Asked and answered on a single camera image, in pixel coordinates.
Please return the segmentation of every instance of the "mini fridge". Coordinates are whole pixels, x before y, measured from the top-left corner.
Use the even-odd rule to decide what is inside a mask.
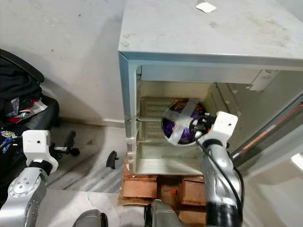
[[[203,174],[197,145],[173,146],[161,130],[176,99],[238,116],[235,165],[303,123],[303,22],[274,0],[213,2],[204,13],[194,0],[126,1],[118,55],[133,174]]]

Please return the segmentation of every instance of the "paper scrap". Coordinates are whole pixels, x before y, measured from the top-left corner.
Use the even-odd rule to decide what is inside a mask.
[[[214,11],[217,7],[205,1],[200,3],[199,5],[196,5],[196,8],[202,10],[204,13],[210,13]]]

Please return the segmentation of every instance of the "refrigerator top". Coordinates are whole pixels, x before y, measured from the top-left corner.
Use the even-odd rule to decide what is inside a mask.
[[[118,50],[128,59],[303,70],[303,22],[274,0],[127,0]]]

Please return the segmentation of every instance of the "chair wheel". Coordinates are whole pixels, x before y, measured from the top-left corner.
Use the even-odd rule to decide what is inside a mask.
[[[71,149],[71,155],[78,156],[80,154],[80,151],[78,148]]]
[[[75,144],[76,132],[74,130],[70,131],[65,139],[64,146],[65,147],[73,147]]]

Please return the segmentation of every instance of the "office chair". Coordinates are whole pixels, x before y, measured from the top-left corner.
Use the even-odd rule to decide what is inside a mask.
[[[7,64],[11,64],[12,67],[15,67],[18,71],[25,71],[37,82],[42,83],[44,81],[44,76],[41,72],[18,56],[0,49],[0,57],[0,61],[6,61]],[[19,124],[32,130],[50,130],[57,123],[59,116],[58,102],[44,95],[42,95],[41,101],[48,106],[48,108],[31,118],[21,121]]]
[[[12,73],[19,73],[21,75],[29,75],[38,83],[44,81],[43,74],[34,68],[32,65],[19,58],[18,56],[0,49],[0,61],[1,65],[8,66]],[[47,108],[37,113],[36,115],[24,119],[17,123],[17,125],[22,125],[30,130],[49,130],[56,124],[58,124],[59,116],[59,104],[58,102],[48,96],[42,94],[41,101],[47,106]],[[80,152],[78,149],[73,148],[74,138],[76,136],[75,131],[71,131],[65,140],[65,147],[68,147],[66,154],[71,153],[73,156],[77,156]],[[56,159],[61,158],[61,153],[56,153],[54,151],[55,145],[52,143],[50,148],[50,153]],[[5,177],[0,179],[0,207],[1,203],[7,198],[7,188],[10,182],[19,175],[19,173],[26,167],[26,157],[24,154],[18,154],[13,157],[12,163],[10,163],[9,169],[7,169],[7,174]]]

